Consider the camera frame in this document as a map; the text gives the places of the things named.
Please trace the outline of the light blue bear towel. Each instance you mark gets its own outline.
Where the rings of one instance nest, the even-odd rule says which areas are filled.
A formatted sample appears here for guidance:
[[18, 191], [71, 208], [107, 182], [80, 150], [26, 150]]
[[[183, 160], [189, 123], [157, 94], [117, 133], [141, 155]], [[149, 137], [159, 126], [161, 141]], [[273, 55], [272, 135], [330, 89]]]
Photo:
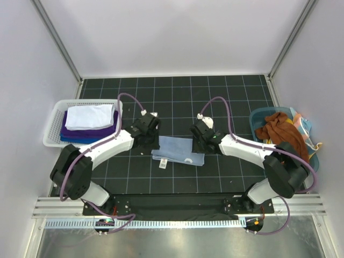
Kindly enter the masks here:
[[168, 162], [203, 166], [205, 154], [192, 152], [192, 139], [159, 136], [159, 149], [152, 150], [152, 159], [160, 161], [159, 168], [166, 169]]

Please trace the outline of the brown towel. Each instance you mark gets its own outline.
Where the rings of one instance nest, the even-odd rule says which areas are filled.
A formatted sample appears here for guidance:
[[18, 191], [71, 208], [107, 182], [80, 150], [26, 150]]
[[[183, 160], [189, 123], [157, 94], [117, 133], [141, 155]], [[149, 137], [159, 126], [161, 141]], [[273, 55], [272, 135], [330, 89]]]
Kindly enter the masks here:
[[265, 117], [266, 124], [255, 130], [255, 135], [260, 140], [271, 140], [279, 145], [288, 142], [297, 154], [309, 163], [309, 153], [301, 133], [294, 127], [291, 119], [284, 112], [276, 112]]

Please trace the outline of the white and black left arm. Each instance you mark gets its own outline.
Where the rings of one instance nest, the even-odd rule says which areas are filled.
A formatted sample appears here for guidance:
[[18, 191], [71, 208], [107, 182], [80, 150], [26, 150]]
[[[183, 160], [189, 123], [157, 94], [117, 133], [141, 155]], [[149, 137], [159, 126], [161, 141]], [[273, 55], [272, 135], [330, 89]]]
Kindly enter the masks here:
[[60, 201], [82, 199], [95, 205], [100, 214], [110, 214], [114, 208], [111, 194], [91, 180], [92, 171], [132, 148], [159, 149], [159, 126], [156, 112], [145, 113], [132, 125], [93, 144], [65, 146], [50, 174], [60, 188]]

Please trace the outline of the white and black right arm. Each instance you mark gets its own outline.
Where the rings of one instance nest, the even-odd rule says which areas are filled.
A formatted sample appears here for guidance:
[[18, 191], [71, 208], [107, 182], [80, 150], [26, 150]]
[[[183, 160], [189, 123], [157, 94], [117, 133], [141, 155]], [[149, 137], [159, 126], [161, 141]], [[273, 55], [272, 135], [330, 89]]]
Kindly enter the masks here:
[[202, 151], [237, 157], [264, 169], [266, 178], [242, 195], [242, 207], [246, 212], [256, 212], [263, 202], [274, 197], [292, 198], [313, 172], [287, 142], [260, 144], [233, 133], [216, 132], [212, 124], [203, 120], [195, 122], [190, 131]]

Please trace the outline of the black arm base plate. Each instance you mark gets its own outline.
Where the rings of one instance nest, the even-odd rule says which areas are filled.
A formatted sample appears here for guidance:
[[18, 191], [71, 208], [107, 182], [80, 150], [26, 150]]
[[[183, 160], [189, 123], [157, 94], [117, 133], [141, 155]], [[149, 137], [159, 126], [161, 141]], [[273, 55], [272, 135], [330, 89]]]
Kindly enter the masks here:
[[236, 193], [165, 193], [111, 195], [99, 208], [106, 214], [125, 216], [134, 213], [134, 221], [223, 221], [239, 217], [262, 219], [274, 213], [272, 200], [251, 204]]

